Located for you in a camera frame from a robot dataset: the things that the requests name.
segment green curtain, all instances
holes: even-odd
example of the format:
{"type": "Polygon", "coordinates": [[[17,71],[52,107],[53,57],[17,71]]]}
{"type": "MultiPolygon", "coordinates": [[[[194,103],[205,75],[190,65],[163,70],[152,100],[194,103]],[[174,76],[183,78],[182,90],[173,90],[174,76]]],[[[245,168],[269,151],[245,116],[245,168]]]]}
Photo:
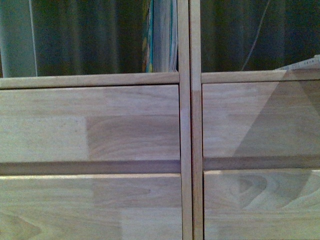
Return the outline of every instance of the green curtain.
{"type": "Polygon", "coordinates": [[[5,77],[142,70],[142,0],[0,0],[0,30],[5,77]]]}
{"type": "MultiPolygon", "coordinates": [[[[268,0],[201,0],[203,72],[240,71],[268,0]]],[[[320,54],[320,1],[271,0],[244,70],[272,70],[320,54]]]]}

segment white cable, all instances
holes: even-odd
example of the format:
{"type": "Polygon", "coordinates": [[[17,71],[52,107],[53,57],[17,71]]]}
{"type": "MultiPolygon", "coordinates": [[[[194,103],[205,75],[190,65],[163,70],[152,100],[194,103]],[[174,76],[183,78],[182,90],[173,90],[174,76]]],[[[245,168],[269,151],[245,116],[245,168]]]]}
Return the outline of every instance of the white cable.
{"type": "Polygon", "coordinates": [[[250,59],[250,57],[251,57],[251,55],[252,55],[252,53],[253,53],[253,51],[254,51],[254,49],[255,49],[255,46],[256,46],[256,43],[257,43],[257,40],[258,40],[258,37],[259,37],[259,34],[260,34],[261,26],[262,26],[262,23],[263,23],[264,18],[265,18],[265,16],[266,16],[266,12],[267,12],[267,9],[268,9],[268,7],[269,7],[270,2],[271,2],[271,0],[268,0],[267,4],[266,4],[266,6],[265,6],[264,12],[263,12],[262,17],[261,17],[261,20],[260,20],[260,24],[259,24],[258,30],[256,31],[255,40],[254,40],[254,42],[253,42],[253,44],[252,44],[252,47],[251,47],[251,49],[250,49],[250,52],[249,52],[248,56],[246,57],[246,60],[245,60],[243,66],[242,66],[242,68],[241,68],[241,71],[243,71],[243,70],[245,69],[245,67],[246,67],[246,65],[248,64],[249,59],[250,59]]]}

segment wood grain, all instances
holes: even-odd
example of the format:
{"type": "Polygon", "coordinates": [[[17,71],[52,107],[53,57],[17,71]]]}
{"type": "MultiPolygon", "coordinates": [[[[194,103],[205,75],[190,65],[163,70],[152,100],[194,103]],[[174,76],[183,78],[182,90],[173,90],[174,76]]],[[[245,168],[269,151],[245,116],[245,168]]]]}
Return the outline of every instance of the wood grain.
{"type": "Polygon", "coordinates": [[[179,174],[2,176],[0,185],[0,239],[182,239],[179,174]]]}
{"type": "Polygon", "coordinates": [[[205,158],[303,162],[319,146],[320,81],[203,85],[205,158]]]}
{"type": "Polygon", "coordinates": [[[203,223],[203,159],[202,159],[202,85],[200,0],[190,6],[190,84],[191,84],[191,142],[192,142],[192,204],[193,239],[204,239],[203,223]]]}
{"type": "Polygon", "coordinates": [[[319,239],[320,171],[204,174],[205,239],[319,239]]]}
{"type": "Polygon", "coordinates": [[[177,72],[161,72],[148,74],[125,73],[3,78],[0,81],[0,89],[132,86],[178,83],[179,74],[177,72]]]}
{"type": "Polygon", "coordinates": [[[177,0],[179,45],[179,110],[180,158],[182,187],[183,240],[193,239],[192,169],[191,169],[191,108],[190,108],[190,53],[189,1],[177,0]]]}
{"type": "Polygon", "coordinates": [[[203,84],[320,80],[320,69],[202,73],[203,84]]]}
{"type": "Polygon", "coordinates": [[[0,91],[0,162],[179,160],[177,85],[0,91]]]}

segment book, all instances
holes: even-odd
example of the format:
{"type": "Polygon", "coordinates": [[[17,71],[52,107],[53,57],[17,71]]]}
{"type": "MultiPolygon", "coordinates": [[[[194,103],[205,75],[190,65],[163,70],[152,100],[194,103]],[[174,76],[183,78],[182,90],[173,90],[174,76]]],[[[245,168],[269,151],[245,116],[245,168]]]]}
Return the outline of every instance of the book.
{"type": "Polygon", "coordinates": [[[177,72],[177,0],[143,0],[142,71],[177,72]]]}
{"type": "Polygon", "coordinates": [[[295,69],[320,69],[320,55],[315,55],[313,58],[296,62],[287,66],[277,68],[276,70],[295,70],[295,69]]]}
{"type": "Polygon", "coordinates": [[[153,72],[154,0],[143,0],[142,72],[153,72]]]}

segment drawer front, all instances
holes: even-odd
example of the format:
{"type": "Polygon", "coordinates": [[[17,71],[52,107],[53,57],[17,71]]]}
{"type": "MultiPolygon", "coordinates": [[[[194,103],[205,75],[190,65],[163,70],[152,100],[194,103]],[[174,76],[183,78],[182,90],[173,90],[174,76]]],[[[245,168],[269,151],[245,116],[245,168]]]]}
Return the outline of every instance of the drawer front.
{"type": "Polygon", "coordinates": [[[181,240],[180,174],[0,177],[1,239],[181,240]]]}
{"type": "Polygon", "coordinates": [[[177,85],[0,91],[0,163],[179,160],[177,85]]]}
{"type": "Polygon", "coordinates": [[[206,240],[320,239],[319,170],[204,174],[206,240]]]}
{"type": "Polygon", "coordinates": [[[320,81],[204,84],[202,90],[205,159],[318,164],[320,81]]]}

